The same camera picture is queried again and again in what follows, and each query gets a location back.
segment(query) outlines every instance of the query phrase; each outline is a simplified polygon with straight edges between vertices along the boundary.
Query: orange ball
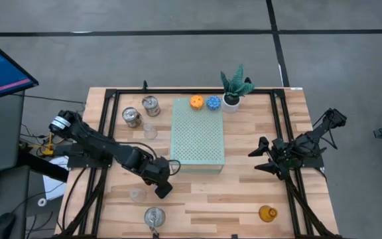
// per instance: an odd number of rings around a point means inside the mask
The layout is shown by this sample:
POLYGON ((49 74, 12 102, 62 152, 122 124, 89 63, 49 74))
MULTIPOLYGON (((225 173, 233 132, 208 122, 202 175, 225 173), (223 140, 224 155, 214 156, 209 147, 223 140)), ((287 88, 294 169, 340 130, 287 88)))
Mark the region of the orange ball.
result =
POLYGON ((194 110, 201 110, 204 106, 203 96, 192 96, 190 99, 190 106, 194 110))

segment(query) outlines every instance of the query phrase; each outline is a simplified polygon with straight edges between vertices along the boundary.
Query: desk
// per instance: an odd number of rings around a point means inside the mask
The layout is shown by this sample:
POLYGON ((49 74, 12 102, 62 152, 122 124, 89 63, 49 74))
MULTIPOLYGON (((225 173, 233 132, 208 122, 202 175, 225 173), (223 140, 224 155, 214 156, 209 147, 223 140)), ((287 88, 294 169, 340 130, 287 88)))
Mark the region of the desk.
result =
MULTIPOLYGON (((91 88, 88 94, 84 121, 97 129, 106 88, 91 88)), ((302 90, 285 89, 288 112, 295 136, 311 130, 311 122, 302 90)), ((169 158, 170 126, 174 98, 188 97, 180 94, 154 95, 161 107, 161 113, 150 118, 141 105, 144 94, 122 94, 117 111, 114 138, 116 141, 140 141, 149 144, 158 155, 169 158), (126 107, 133 106, 140 111, 145 122, 155 126, 157 138, 146 140, 143 128, 127 127, 121 117, 126 107)), ((286 139, 281 103, 277 101, 283 137, 286 139)), ((105 134, 107 135, 111 110, 107 113, 105 134)), ((152 206, 166 212, 166 222, 158 229, 161 238, 291 238, 293 237, 290 210, 285 183, 274 175, 257 171, 255 165, 267 162, 267 157, 249 158, 247 154, 257 148, 259 137, 269 141, 277 138, 269 95, 252 94, 244 97, 239 111, 223 113, 225 143, 225 166, 219 175, 193 175, 179 173, 169 179, 173 191, 163 200, 154 194, 154 188, 146 186, 141 178, 125 171, 117 163, 109 169, 105 184, 103 208, 99 222, 99 238, 150 238, 148 226, 143 222, 144 212, 152 206), (144 203, 134 203, 129 190, 142 188, 147 191, 144 203), (258 210, 263 205, 275 207, 279 215, 272 223, 259 219, 258 210)), ((78 181, 66 214, 71 221, 84 203, 89 169, 78 181)), ((68 177, 62 209, 66 195, 80 169, 74 169, 68 177)), ((302 170, 307 199, 312 210, 325 226, 338 233, 328 188, 325 179, 314 169, 302 170)), ((88 216, 86 232, 90 232, 94 209, 88 216)), ((304 221, 298 207, 299 223, 305 233, 304 221)))

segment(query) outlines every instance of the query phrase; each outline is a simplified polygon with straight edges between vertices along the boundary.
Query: white flower pot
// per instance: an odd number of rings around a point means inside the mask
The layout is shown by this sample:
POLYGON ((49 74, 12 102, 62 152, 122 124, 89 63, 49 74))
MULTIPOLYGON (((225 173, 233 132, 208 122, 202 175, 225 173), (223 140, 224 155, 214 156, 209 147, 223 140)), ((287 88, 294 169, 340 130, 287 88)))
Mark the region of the white flower pot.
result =
POLYGON ((225 102, 225 94, 222 96, 222 110, 225 113, 233 113, 236 112, 241 103, 241 97, 239 98, 238 104, 231 106, 230 104, 225 102))

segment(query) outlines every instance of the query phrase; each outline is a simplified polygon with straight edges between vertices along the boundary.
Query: gray floor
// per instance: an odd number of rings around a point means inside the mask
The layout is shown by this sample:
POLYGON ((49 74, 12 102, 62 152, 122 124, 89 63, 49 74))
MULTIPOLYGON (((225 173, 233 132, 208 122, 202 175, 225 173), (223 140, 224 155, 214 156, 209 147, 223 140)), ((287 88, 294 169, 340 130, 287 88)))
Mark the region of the gray floor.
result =
MULTIPOLYGON (((274 0, 279 29, 382 29, 382 1, 274 0)), ((0 32, 270 29, 256 0, 0 0, 0 32)), ((325 152, 328 188, 340 234, 382 238, 382 35, 281 35, 291 86, 305 90, 316 120, 333 107, 348 124, 333 132, 339 150, 325 152)), ((257 86, 281 86, 270 35, 173 37, 0 37, 0 47, 36 77, 27 91, 84 101, 91 86, 220 86, 244 63, 257 86)), ((47 133, 60 109, 76 104, 26 99, 23 122, 47 133)), ((30 194, 42 189, 31 175, 30 194)), ((28 204, 43 223, 46 209, 28 204)), ((55 226, 56 215, 46 226, 55 226)), ((37 238, 49 232, 37 232, 37 238)))

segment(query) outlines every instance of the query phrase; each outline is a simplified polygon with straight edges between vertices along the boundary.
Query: clear plastic cup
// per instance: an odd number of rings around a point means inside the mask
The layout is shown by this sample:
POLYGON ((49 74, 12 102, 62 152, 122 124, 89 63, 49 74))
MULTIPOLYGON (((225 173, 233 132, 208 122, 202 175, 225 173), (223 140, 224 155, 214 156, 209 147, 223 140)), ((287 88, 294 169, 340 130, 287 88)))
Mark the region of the clear plastic cup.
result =
POLYGON ((144 137, 145 139, 157 137, 157 130, 150 123, 144 123, 144 137))
POLYGON ((144 202, 147 198, 147 192, 144 189, 132 189, 129 192, 129 197, 134 202, 144 202))

